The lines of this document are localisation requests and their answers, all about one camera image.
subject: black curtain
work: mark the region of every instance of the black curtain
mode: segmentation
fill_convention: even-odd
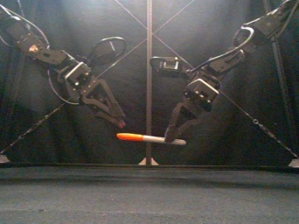
[[[272,7],[280,1],[271,1]],[[20,13],[17,1],[0,1]],[[232,46],[239,27],[264,15],[261,1],[174,0],[153,1],[153,49],[146,49],[145,1],[53,0],[21,1],[26,18],[41,28],[50,49],[64,50],[77,59],[104,38],[122,37],[125,57],[94,74],[106,80],[125,113],[125,127],[94,118],[80,105],[65,105],[41,126],[25,135],[5,155],[14,162],[136,165],[145,157],[145,143],[118,141],[117,132],[145,133],[146,51],[153,56],[177,53],[196,67]],[[292,116],[297,121],[297,15],[279,39]],[[49,114],[61,100],[52,92],[46,66],[1,47],[1,149]],[[161,137],[187,82],[153,73],[152,134]],[[285,102],[276,62],[268,42],[221,80],[221,91],[276,137],[291,145]],[[287,165],[291,154],[241,110],[220,94],[212,111],[180,136],[185,146],[152,145],[160,165]]]

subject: cable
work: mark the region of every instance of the cable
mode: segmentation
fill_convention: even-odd
[[[22,21],[25,21],[25,23],[28,23],[33,28],[34,30],[41,34],[41,38],[42,40],[45,41],[45,45],[46,45],[46,48],[49,48],[50,44],[49,44],[49,40],[46,39],[41,29],[38,28],[38,26],[36,24],[33,24],[29,20],[26,20],[22,16],[20,16],[17,13],[14,13],[12,10],[6,9],[13,15],[16,15]]]
[[[280,35],[283,34],[283,32],[284,32],[284,30],[285,30],[285,27],[287,27],[288,24],[289,24],[289,21],[291,21],[291,18],[292,18],[292,16],[293,16],[293,14],[295,14],[295,10],[296,10],[297,5],[299,5],[299,0],[296,0],[296,2],[295,2],[295,4],[293,4],[293,8],[292,8],[292,10],[291,10],[291,12],[289,12],[289,15],[288,15],[288,17],[287,17],[287,20],[284,21],[284,25],[283,25],[283,27],[281,27],[279,33],[275,35],[276,38],[280,37]]]
[[[58,92],[56,91],[56,89],[54,89],[54,87],[53,87],[53,85],[52,85],[50,70],[46,71],[46,74],[48,74],[48,79],[49,79],[49,84],[50,84],[50,90],[52,90],[52,92],[57,95],[57,97],[58,97],[65,103],[68,103],[68,104],[70,104],[70,105],[80,105],[77,102],[70,102],[69,100],[65,100],[65,99],[60,96]]]
[[[249,31],[249,35],[247,37],[247,40],[237,46],[235,47],[231,51],[223,53],[220,56],[207,60],[205,62],[203,62],[199,66],[196,66],[191,72],[196,72],[197,70],[200,70],[204,66],[207,66],[213,60],[219,60],[224,57],[227,57],[228,55],[231,55],[232,53],[237,52],[249,42],[249,40],[253,38],[253,34],[255,34],[255,30],[251,27],[245,27],[241,26],[240,27],[241,30],[248,30]]]
[[[13,47],[12,45],[9,45],[9,44],[5,42],[5,40],[4,40],[4,38],[2,38],[1,35],[0,35],[0,40],[1,40],[1,42],[2,42],[8,47]]]

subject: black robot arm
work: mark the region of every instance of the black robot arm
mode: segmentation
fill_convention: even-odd
[[[267,13],[259,19],[241,25],[233,38],[235,48],[211,58],[192,70],[182,71],[184,77],[189,79],[189,84],[182,90],[181,102],[176,104],[172,110],[168,128],[164,132],[164,141],[170,143],[174,138],[200,121],[201,111],[211,111],[211,103],[219,94],[220,80],[217,77],[232,69],[245,57],[255,51],[257,46],[263,45],[284,29],[291,14],[297,10],[296,0],[287,0],[281,5]],[[160,68],[166,67],[168,58],[153,57],[152,66],[158,59]],[[168,67],[177,66],[180,61],[176,60]]]
[[[72,101],[88,105],[96,116],[122,128],[125,123],[121,108],[105,80],[96,79],[88,63],[76,61],[64,51],[49,49],[24,21],[2,5],[0,5],[0,30],[13,38],[14,45],[25,55],[50,65]]]

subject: orange and white object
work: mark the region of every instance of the orange and white object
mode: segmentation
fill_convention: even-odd
[[[116,137],[117,137],[117,139],[125,140],[125,141],[165,144],[164,137],[158,137],[158,136],[144,136],[144,135],[132,134],[132,133],[117,133]],[[174,139],[170,142],[170,144],[185,145],[185,141],[181,139]]]

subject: diagonal support wire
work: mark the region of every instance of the diagonal support wire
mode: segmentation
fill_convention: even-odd
[[[116,3],[120,5],[120,7],[125,10],[125,12],[132,16],[132,18],[136,20],[136,22],[146,29],[146,26],[142,24],[142,22],[137,19],[137,17],[134,16],[134,14],[126,9],[126,7],[117,1],[114,0]],[[172,51],[172,53],[184,61],[184,63],[191,67],[191,63],[182,58],[182,56],[162,42],[162,40],[154,35],[161,28],[173,20],[173,18],[177,17],[177,15],[189,7],[189,5],[193,3],[193,0],[189,1],[189,3],[174,13],[174,15],[162,23],[162,25],[153,31],[152,35],[154,36],[154,38],[162,43],[162,45]]]

